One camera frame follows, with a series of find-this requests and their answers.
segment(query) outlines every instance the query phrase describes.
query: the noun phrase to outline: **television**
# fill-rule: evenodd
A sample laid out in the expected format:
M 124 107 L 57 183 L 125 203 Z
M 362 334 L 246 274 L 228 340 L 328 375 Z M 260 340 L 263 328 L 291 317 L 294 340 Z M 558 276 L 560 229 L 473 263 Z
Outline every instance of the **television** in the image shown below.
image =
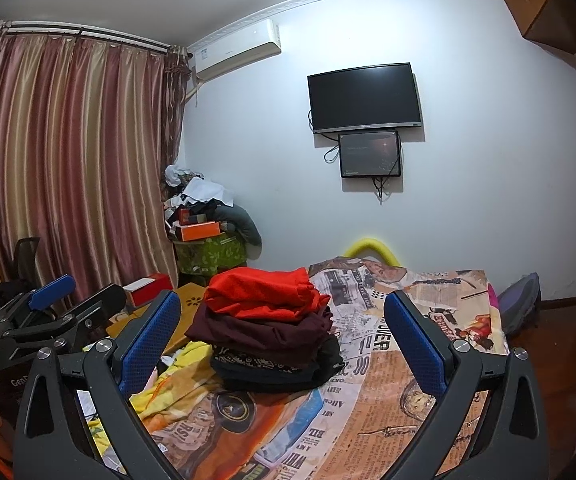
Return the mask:
M 316 134 L 421 126 L 410 63 L 365 66 L 308 76 Z
M 342 178 L 401 176 L 401 145 L 394 131 L 339 136 Z

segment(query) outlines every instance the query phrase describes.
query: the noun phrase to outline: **silver screw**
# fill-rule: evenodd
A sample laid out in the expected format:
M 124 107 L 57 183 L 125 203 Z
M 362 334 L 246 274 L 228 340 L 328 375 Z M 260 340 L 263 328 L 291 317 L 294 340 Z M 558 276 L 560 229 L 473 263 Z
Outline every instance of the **silver screw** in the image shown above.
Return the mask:
M 97 341 L 96 345 L 94 345 L 94 349 L 97 352 L 107 352 L 110 348 L 112 348 L 111 339 L 101 339 L 100 341 Z
M 39 359 L 47 359 L 52 354 L 52 350 L 50 350 L 47 346 L 44 346 L 37 352 L 37 357 Z
M 457 339 L 452 342 L 452 347 L 457 351 L 465 354 L 468 350 L 470 350 L 470 343 L 463 339 Z
M 528 358 L 528 352 L 521 347 L 514 348 L 513 354 L 517 359 L 521 359 L 521 361 L 526 361 Z

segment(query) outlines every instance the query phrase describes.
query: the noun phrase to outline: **pile of clutter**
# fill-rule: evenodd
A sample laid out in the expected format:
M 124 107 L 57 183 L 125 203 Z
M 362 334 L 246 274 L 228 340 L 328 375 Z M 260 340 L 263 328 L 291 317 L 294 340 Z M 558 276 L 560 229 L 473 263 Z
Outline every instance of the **pile of clutter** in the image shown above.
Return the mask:
M 344 366 L 329 300 L 303 268 L 231 269 L 212 278 L 185 335 L 212 345 L 210 364 L 228 390 L 311 390 Z
M 232 193 L 222 185 L 176 165 L 167 167 L 165 181 L 175 193 L 164 202 L 170 240 L 188 242 L 221 232 L 237 232 L 247 243 L 261 245 L 261 236 L 250 215 L 233 203 Z

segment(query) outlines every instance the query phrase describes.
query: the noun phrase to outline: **wall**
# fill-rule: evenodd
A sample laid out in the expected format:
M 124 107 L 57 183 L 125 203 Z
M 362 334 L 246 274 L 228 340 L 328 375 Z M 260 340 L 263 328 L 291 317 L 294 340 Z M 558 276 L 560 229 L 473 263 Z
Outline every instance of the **wall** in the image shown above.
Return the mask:
M 502 0 L 325 0 L 275 16 L 283 53 L 202 86 L 187 164 L 236 195 L 292 269 L 375 237 L 415 270 L 485 269 L 498 291 L 537 271 L 576 296 L 576 63 L 521 38 Z M 306 76 L 412 63 L 423 128 L 380 205 L 342 181 L 308 127 Z

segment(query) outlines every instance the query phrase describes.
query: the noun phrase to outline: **bed sheet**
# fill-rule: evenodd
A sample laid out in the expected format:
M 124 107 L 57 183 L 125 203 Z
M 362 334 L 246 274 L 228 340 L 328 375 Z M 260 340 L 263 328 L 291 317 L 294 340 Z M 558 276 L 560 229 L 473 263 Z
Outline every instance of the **bed sheet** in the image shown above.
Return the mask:
M 383 320 L 385 296 L 405 290 L 451 339 L 507 354 L 494 291 L 482 270 L 416 273 L 372 260 L 334 258 L 309 268 L 330 294 L 333 329 L 345 368 L 299 394 L 227 392 L 204 363 L 161 385 L 142 420 L 168 460 L 188 480 L 379 479 L 414 437 L 434 398 L 418 387 Z M 171 392 L 183 392 L 179 396 Z M 442 471 L 456 466 L 484 404 L 477 394 Z M 109 447 L 108 466 L 120 469 Z

